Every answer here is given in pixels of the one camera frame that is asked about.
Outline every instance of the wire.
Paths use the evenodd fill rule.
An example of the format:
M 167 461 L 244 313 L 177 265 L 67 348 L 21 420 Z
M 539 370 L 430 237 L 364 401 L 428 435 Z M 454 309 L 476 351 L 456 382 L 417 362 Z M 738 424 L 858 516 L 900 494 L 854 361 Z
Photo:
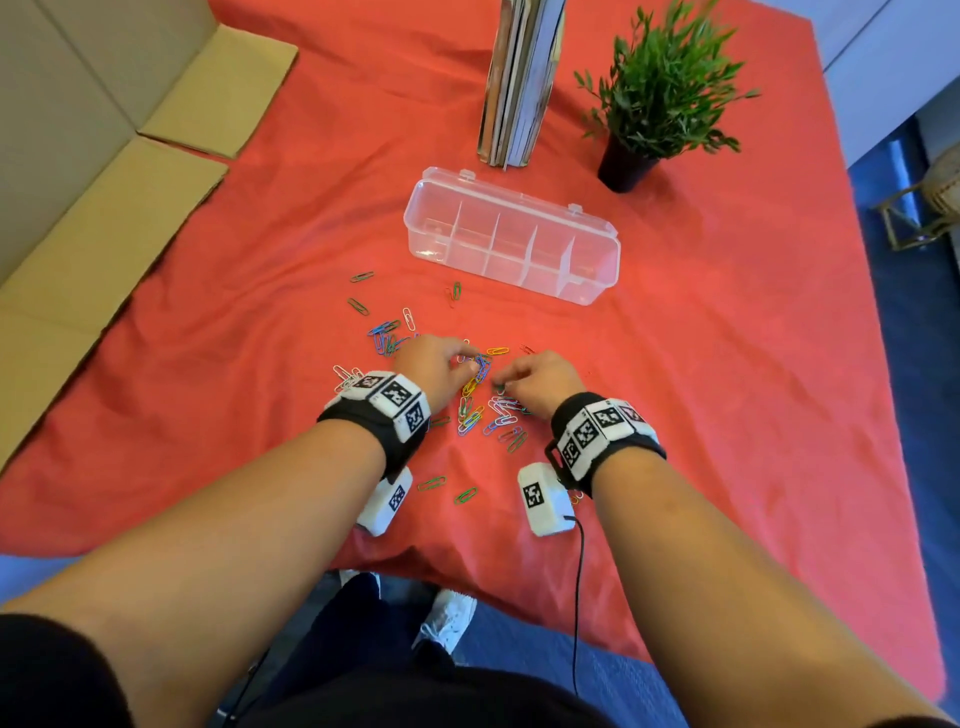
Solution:
M 237 709 L 240 707 L 240 701 L 243 700 L 243 696 L 247 694 L 247 689 L 250 687 L 253 682 L 253 678 L 256 677 L 256 673 L 263 667 L 263 663 L 267 660 L 267 655 L 270 654 L 270 647 L 267 647 L 266 651 L 260 655 L 260 659 L 251 665 L 250 669 L 247 670 L 247 682 L 244 683 L 243 690 L 240 691 L 240 694 L 237 695 L 237 699 L 233 701 L 233 707 L 227 711 L 227 714 L 224 716 L 224 722 L 221 725 L 229 725 L 236 719 Z
M 584 552 L 587 550 L 587 535 L 584 533 L 584 525 L 580 523 L 576 516 L 564 516 L 567 521 L 573 521 L 580 528 L 580 564 L 577 565 L 577 586 L 573 593 L 573 664 L 571 671 L 573 673 L 573 694 L 580 697 L 580 691 L 577 689 L 577 644 L 580 641 L 580 577 L 584 572 Z

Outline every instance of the green leaves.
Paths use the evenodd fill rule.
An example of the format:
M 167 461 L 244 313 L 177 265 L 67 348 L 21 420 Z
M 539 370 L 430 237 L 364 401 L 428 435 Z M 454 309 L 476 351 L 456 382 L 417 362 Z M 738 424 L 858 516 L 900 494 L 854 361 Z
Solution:
M 710 20 L 716 1 L 708 0 L 693 15 L 693 2 L 671 0 L 658 27 L 652 12 L 637 8 L 630 41 L 613 40 L 610 78 L 599 79 L 594 90 L 589 71 L 586 77 L 573 72 L 577 84 L 600 101 L 600 109 L 590 110 L 587 134 L 606 126 L 628 149 L 649 158 L 697 148 L 709 154 L 724 147 L 740 151 L 739 140 L 716 124 L 727 104 L 756 98 L 759 91 L 737 95 L 733 82 L 743 63 L 723 55 L 735 29 Z

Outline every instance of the forearm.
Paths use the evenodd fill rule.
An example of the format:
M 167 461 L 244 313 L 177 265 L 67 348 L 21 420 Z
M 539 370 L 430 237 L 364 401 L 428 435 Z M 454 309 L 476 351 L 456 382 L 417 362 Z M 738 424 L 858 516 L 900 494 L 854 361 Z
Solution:
M 365 429 L 320 423 L 4 610 L 91 638 L 139 724 L 201 720 L 302 604 L 383 469 Z
M 593 496 L 636 625 L 691 725 L 941 715 L 655 454 L 610 457 Z

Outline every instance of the plastic box lid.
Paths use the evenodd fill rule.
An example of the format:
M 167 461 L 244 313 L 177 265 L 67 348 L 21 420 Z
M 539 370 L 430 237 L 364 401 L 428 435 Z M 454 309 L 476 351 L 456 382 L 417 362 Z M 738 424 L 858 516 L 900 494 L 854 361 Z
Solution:
M 606 220 L 438 167 L 423 172 L 403 222 L 410 252 L 451 268 L 588 305 L 616 285 L 620 241 Z

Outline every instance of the table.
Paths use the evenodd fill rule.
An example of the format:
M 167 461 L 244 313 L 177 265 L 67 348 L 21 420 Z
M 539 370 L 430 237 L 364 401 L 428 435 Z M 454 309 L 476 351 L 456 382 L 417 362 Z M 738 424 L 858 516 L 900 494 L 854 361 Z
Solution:
M 331 397 L 332 365 L 382 365 L 365 333 L 409 306 L 423 331 L 555 349 L 591 389 L 631 401 L 696 487 L 937 697 L 873 291 L 810 27 L 725 0 L 742 84 L 763 91 L 725 117 L 743 154 L 671 159 L 616 196 L 595 178 L 602 143 L 581 139 L 589 98 L 572 70 L 600 75 L 634 7 L 570 0 L 540 141 L 528 168 L 504 173 L 475 155 L 492 0 L 216 2 L 223 22 L 296 43 L 300 59 L 0 481 L 0 552 L 83 553 L 303 431 Z M 610 220 L 620 282 L 580 307 L 414 259 L 402 212 L 432 165 Z M 516 486 L 546 439 L 533 428 L 508 455 L 479 431 L 432 434 L 415 476 L 451 482 L 413 493 L 382 538 L 354 532 L 337 566 L 430 579 L 569 632 L 579 538 L 535 538 Z M 580 634 L 646 658 L 591 504 L 577 511 Z

